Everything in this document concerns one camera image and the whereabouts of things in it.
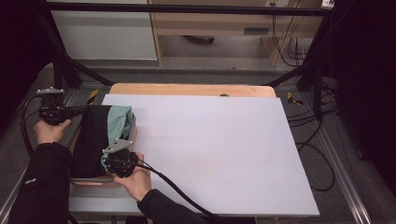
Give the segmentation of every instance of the black fabric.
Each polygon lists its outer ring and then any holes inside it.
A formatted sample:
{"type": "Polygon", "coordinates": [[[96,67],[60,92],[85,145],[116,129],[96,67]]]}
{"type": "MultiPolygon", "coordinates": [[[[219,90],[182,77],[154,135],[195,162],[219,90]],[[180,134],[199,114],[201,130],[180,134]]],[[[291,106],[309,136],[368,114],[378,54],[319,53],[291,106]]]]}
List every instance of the black fabric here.
{"type": "Polygon", "coordinates": [[[149,191],[142,201],[137,203],[137,207],[155,224],[207,224],[189,208],[175,203],[157,189],[149,191]]]}
{"type": "Polygon", "coordinates": [[[110,108],[111,105],[90,105],[83,113],[73,152],[71,177],[89,178],[106,174],[100,160],[102,150],[108,147],[107,116],[110,108]]]}
{"type": "MultiPolygon", "coordinates": [[[[32,27],[32,8],[24,4],[44,0],[0,1],[0,123],[8,122],[18,104],[37,78],[37,74],[53,59],[48,55],[43,32],[32,27]]],[[[59,36],[51,14],[45,14],[56,37],[59,36]]]]}
{"type": "Polygon", "coordinates": [[[12,206],[9,224],[67,223],[71,159],[69,149],[59,144],[37,147],[12,206]]]}

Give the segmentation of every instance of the black jacket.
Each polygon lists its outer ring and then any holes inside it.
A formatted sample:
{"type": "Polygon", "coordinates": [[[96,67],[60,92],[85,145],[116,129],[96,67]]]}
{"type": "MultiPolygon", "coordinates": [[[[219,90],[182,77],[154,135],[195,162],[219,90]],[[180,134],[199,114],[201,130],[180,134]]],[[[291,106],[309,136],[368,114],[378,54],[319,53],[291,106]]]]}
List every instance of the black jacket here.
{"type": "MultiPolygon", "coordinates": [[[[62,145],[52,143],[37,147],[12,206],[9,224],[67,223],[71,159],[70,151],[62,145]]],[[[137,206],[155,224],[207,223],[157,189],[151,190],[137,206]]]]}

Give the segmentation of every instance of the white board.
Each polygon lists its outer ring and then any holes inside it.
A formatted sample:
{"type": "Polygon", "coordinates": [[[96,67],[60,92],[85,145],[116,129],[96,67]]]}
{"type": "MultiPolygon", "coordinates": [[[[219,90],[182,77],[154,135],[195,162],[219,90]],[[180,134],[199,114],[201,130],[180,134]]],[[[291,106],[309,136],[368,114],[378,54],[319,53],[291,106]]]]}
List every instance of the white board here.
{"type": "MultiPolygon", "coordinates": [[[[279,99],[109,94],[103,104],[132,106],[134,150],[210,212],[318,216],[279,99]]],[[[154,188],[197,211],[158,176],[151,176],[154,188]]],[[[95,197],[106,198],[110,210],[138,212],[123,189],[95,190],[73,188],[71,206],[82,209],[76,200],[85,195],[90,204],[95,197]]]]}

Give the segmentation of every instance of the person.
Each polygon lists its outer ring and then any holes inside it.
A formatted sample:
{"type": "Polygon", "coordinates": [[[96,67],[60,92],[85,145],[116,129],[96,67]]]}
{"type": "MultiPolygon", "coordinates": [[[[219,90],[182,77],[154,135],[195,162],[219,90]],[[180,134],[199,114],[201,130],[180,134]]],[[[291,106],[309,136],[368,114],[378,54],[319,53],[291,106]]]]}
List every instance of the person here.
{"type": "MultiPolygon", "coordinates": [[[[9,224],[67,223],[69,201],[69,166],[72,153],[59,144],[65,129],[72,123],[70,119],[51,126],[43,120],[35,124],[38,146],[30,160],[21,188],[13,204],[9,224]]],[[[137,153],[139,160],[144,155],[137,153]]],[[[137,201],[140,211],[156,224],[162,223],[207,223],[189,208],[175,203],[159,190],[151,187],[148,170],[135,167],[132,175],[114,181],[126,188],[137,201]]]]}

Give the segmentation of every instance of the gray floor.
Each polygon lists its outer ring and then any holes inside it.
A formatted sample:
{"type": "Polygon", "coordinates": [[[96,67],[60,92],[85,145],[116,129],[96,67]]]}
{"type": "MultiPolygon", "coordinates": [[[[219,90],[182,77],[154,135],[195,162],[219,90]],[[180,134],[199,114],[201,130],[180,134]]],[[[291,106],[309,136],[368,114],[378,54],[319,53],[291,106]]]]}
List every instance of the gray floor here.
{"type": "MultiPolygon", "coordinates": [[[[167,41],[162,67],[155,67],[148,63],[132,67],[128,64],[101,67],[97,66],[98,63],[92,63],[91,67],[101,75],[117,82],[233,83],[248,85],[261,85],[292,69],[285,64],[280,64],[277,68],[270,67],[267,55],[264,53],[262,43],[258,38],[216,37],[212,45],[205,42],[195,42],[195,40],[191,41],[181,36],[170,37],[167,41]]],[[[51,78],[51,69],[43,70],[26,97],[34,95],[37,89],[44,89],[50,86],[51,78]]],[[[91,83],[92,80],[90,78],[86,76],[81,78],[85,83],[75,95],[76,101],[74,104],[76,105],[86,103],[91,93],[92,85],[95,88],[98,87],[96,83],[91,83]]],[[[294,84],[296,80],[296,78],[292,78],[284,85],[276,88],[276,95],[282,100],[288,117],[308,111],[312,101],[311,92],[297,92],[295,90],[294,84]],[[288,103],[288,92],[291,92],[296,100],[302,99],[304,104],[288,103]]],[[[95,104],[101,103],[108,90],[109,87],[102,86],[100,88],[95,104]]],[[[331,102],[333,98],[326,96],[322,101],[331,102]]],[[[39,102],[34,102],[31,106],[31,111],[34,111],[38,104],[39,102]]],[[[327,104],[323,106],[323,110],[334,106],[335,103],[327,104]]],[[[17,110],[11,117],[11,122],[6,130],[0,136],[0,153],[2,155],[0,157],[2,164],[0,174],[3,177],[3,181],[0,183],[0,204],[6,202],[8,194],[14,188],[29,161],[21,138],[20,115],[21,111],[17,110]]],[[[36,116],[33,115],[29,122],[31,127],[35,120],[36,116]]],[[[291,131],[296,142],[304,142],[316,128],[316,123],[311,122],[305,126],[291,128],[291,131]]],[[[66,135],[70,137],[64,139],[64,144],[69,144],[74,131],[73,129],[69,130],[66,135]]],[[[356,191],[370,215],[372,223],[396,223],[396,213],[394,212],[396,211],[395,197],[390,193],[374,166],[369,161],[358,159],[357,147],[345,127],[342,117],[336,113],[326,116],[320,134],[323,133],[331,140],[334,150],[339,155],[340,161],[344,165],[353,182],[352,184],[356,187],[356,191]]],[[[31,140],[34,142],[32,130],[30,134],[32,136],[31,140]]],[[[329,157],[325,142],[321,136],[317,134],[310,143],[329,157]]],[[[305,147],[300,152],[300,156],[310,184],[316,188],[329,186],[332,176],[325,161],[318,153],[310,147],[305,147]]],[[[262,217],[259,218],[259,223],[357,223],[341,186],[342,182],[338,180],[330,191],[313,191],[320,212],[319,217],[281,217],[280,219],[262,217]]],[[[77,217],[79,220],[84,221],[109,220],[109,217],[100,216],[78,215],[77,217]]]]}

